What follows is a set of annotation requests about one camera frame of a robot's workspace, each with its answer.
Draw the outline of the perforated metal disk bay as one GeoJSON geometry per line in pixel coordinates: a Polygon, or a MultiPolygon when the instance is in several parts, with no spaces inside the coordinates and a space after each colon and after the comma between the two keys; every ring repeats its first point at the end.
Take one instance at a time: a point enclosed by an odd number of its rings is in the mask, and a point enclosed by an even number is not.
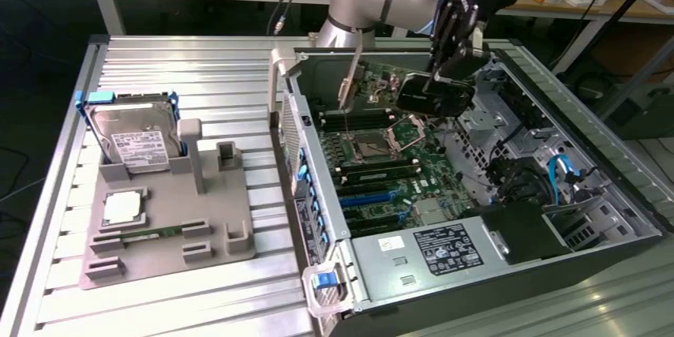
{"type": "Polygon", "coordinates": [[[521,117],[508,107],[499,89],[499,85],[480,84],[472,108],[452,121],[455,146],[477,170],[496,157],[516,159],[535,150],[524,140],[528,129],[521,117]]]}

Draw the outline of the open socket cover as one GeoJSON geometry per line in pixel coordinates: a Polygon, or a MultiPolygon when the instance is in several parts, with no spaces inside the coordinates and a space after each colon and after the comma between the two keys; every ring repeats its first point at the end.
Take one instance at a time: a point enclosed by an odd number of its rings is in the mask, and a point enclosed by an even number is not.
{"type": "Polygon", "coordinates": [[[408,114],[387,128],[387,142],[396,152],[403,152],[425,138],[425,125],[415,114],[408,114]]]}

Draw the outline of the black slanted pole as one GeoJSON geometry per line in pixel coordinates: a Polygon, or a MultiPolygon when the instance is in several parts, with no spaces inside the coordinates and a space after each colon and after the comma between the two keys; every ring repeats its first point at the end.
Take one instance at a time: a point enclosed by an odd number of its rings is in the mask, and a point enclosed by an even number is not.
{"type": "Polygon", "coordinates": [[[564,51],[549,62],[549,69],[553,74],[563,74],[571,70],[579,57],[589,51],[607,29],[624,17],[635,3],[636,0],[623,0],[607,16],[600,16],[596,20],[589,21],[587,25],[583,25],[585,14],[581,15],[580,24],[564,51]]]}

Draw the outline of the CPU socket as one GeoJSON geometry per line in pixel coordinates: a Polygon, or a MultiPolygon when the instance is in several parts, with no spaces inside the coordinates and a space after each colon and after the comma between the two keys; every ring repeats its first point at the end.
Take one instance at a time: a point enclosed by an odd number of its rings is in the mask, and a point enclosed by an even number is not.
{"type": "Polygon", "coordinates": [[[379,132],[355,134],[351,146],[356,163],[379,162],[391,158],[387,139],[379,132]]]}

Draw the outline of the green motherboard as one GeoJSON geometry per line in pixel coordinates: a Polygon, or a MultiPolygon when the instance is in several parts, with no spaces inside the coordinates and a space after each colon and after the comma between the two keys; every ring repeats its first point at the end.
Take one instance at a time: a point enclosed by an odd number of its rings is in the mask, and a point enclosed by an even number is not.
{"type": "MultiPolygon", "coordinates": [[[[389,109],[364,110],[360,113],[348,114],[352,135],[379,132],[385,137],[387,128],[407,115],[389,109]]],[[[361,197],[373,193],[397,191],[396,198],[389,202],[349,208],[340,206],[347,227],[355,238],[424,226],[413,210],[413,204],[420,199],[436,198],[447,221],[453,220],[472,205],[469,193],[456,177],[456,172],[447,158],[447,148],[433,135],[433,126],[427,123],[424,118],[419,118],[425,125],[425,138],[420,142],[403,152],[396,152],[388,145],[389,159],[356,163],[351,139],[345,138],[341,114],[321,112],[317,115],[319,142],[327,159],[337,200],[344,197],[361,197]],[[415,177],[363,185],[344,186],[339,184],[341,173],[405,166],[417,167],[415,177]]]]}

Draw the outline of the grey slanted metal pole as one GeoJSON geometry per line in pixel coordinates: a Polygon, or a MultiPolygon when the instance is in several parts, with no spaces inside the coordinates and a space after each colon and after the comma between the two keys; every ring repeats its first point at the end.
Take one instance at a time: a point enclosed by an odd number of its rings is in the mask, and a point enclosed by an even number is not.
{"type": "Polygon", "coordinates": [[[654,74],[656,69],[663,65],[668,56],[674,52],[674,36],[664,42],[659,51],[654,54],[641,69],[633,74],[629,80],[609,94],[596,106],[596,116],[600,120],[605,120],[636,87],[645,82],[645,79],[654,74]]]}

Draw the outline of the black RAM stick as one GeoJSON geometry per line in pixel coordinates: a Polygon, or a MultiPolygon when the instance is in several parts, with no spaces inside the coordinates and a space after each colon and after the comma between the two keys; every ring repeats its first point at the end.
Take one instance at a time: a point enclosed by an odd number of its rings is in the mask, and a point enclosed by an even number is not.
{"type": "Polygon", "coordinates": [[[368,170],[357,170],[341,173],[339,184],[344,186],[363,185],[375,182],[389,182],[404,178],[412,178],[417,175],[417,167],[388,167],[368,170]]]}

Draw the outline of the dark equipment case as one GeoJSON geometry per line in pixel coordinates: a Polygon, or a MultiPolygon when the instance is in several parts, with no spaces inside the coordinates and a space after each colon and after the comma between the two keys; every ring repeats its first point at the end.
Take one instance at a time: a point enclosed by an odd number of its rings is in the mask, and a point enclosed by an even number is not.
{"type": "Polygon", "coordinates": [[[607,124],[623,140],[674,137],[674,87],[635,92],[611,113],[607,124]]]}

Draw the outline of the silver chipset heat sink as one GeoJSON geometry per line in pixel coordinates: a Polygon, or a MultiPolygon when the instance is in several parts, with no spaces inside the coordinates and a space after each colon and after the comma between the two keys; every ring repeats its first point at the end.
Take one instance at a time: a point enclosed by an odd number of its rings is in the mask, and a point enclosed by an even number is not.
{"type": "Polygon", "coordinates": [[[420,223],[424,226],[444,223],[447,221],[443,208],[440,207],[436,198],[427,198],[416,201],[413,204],[413,210],[420,223]]]}

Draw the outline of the blue expansion slot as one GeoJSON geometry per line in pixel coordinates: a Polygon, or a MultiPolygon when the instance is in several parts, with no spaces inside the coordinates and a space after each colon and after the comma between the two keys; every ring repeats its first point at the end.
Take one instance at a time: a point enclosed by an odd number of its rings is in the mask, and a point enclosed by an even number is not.
{"type": "Polygon", "coordinates": [[[397,191],[392,190],[384,193],[373,193],[363,195],[361,197],[340,198],[339,204],[343,208],[364,206],[369,204],[379,204],[389,202],[396,198],[397,191]]]}

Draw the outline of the black plastic fan shroud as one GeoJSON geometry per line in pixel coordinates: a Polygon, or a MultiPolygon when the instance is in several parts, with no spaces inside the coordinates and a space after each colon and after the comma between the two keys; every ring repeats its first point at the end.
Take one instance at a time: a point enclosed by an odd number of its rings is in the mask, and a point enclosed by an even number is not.
{"type": "Polygon", "coordinates": [[[541,206],[529,202],[489,204],[468,208],[459,218],[480,217],[487,236],[508,264],[544,260],[572,252],[561,241],[541,206]]]}

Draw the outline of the grey power supply unit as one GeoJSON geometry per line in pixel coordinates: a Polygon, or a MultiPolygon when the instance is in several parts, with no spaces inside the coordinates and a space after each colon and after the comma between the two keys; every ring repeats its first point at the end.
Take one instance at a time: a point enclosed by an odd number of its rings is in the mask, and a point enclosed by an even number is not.
{"type": "Polygon", "coordinates": [[[352,240],[367,299],[396,302],[508,269],[477,217],[352,240]]]}

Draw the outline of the open black PC case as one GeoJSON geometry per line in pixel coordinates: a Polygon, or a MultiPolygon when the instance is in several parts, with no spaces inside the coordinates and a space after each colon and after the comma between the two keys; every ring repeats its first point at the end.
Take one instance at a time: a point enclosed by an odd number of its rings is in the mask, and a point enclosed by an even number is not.
{"type": "MultiPolygon", "coordinates": [[[[356,238],[317,136],[319,113],[343,111],[337,90],[353,52],[298,47],[272,52],[273,82],[281,92],[274,150],[284,162],[281,183],[301,254],[306,307],[321,335],[376,337],[416,331],[632,268],[644,252],[662,245],[672,247],[674,263],[674,185],[639,160],[535,57],[509,43],[496,43],[485,65],[467,80],[475,90],[480,84],[500,86],[499,95],[528,129],[524,140],[535,148],[529,156],[496,157],[481,170],[467,162],[455,146],[452,121],[472,108],[472,100],[456,117],[405,112],[363,97],[347,112],[389,109],[424,118],[447,148],[469,193],[469,208],[537,204],[572,252],[508,264],[491,278],[432,294],[369,301],[352,248],[356,238]],[[314,290],[312,276],[329,271],[337,286],[314,290]]],[[[424,72],[427,56],[417,49],[376,49],[361,57],[424,72]]]]}

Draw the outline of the blue case latch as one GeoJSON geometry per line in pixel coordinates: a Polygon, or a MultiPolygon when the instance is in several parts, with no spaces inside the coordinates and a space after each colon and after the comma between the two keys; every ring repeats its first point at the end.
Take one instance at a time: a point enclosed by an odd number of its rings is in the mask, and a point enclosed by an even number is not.
{"type": "Polygon", "coordinates": [[[337,275],[333,271],[316,273],[312,276],[312,288],[323,290],[337,286],[337,275]]]}

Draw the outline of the hard disk in blue caddy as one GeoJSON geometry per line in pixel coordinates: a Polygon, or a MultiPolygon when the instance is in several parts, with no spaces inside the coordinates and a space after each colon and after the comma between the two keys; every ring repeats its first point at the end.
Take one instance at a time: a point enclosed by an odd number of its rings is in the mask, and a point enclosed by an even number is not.
{"type": "Polygon", "coordinates": [[[78,91],[74,107],[97,139],[105,164],[120,163],[128,173],[141,174],[166,170],[169,159],[182,156],[174,92],[78,91]]]}

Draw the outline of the green RAM stick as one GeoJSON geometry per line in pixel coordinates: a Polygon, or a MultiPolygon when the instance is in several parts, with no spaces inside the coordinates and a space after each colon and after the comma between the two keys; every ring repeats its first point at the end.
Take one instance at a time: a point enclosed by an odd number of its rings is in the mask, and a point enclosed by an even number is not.
{"type": "Polygon", "coordinates": [[[182,234],[180,226],[161,227],[150,230],[129,231],[120,236],[124,243],[140,242],[158,238],[170,238],[182,234]]]}

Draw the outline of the silver CPU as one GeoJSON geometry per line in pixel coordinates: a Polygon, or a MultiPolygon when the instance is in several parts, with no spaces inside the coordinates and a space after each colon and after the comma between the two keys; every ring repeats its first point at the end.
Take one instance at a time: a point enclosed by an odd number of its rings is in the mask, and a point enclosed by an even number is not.
{"type": "Polygon", "coordinates": [[[105,199],[102,220],[109,223],[133,221],[140,213],[141,194],[137,192],[113,193],[105,199]]]}

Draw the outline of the grey parts rack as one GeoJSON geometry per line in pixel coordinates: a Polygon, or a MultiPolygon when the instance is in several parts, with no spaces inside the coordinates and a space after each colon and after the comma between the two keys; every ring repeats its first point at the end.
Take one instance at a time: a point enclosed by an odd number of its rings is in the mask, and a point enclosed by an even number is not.
{"type": "Polygon", "coordinates": [[[198,151],[198,119],[177,123],[177,139],[186,154],[169,159],[164,171],[130,174],[121,164],[102,164],[92,198],[78,286],[90,290],[138,279],[253,258],[252,212],[241,151],[230,141],[198,151]],[[141,194],[133,221],[102,220],[106,197],[141,194]],[[120,236],[137,230],[180,226],[170,238],[124,243],[120,236]]]}

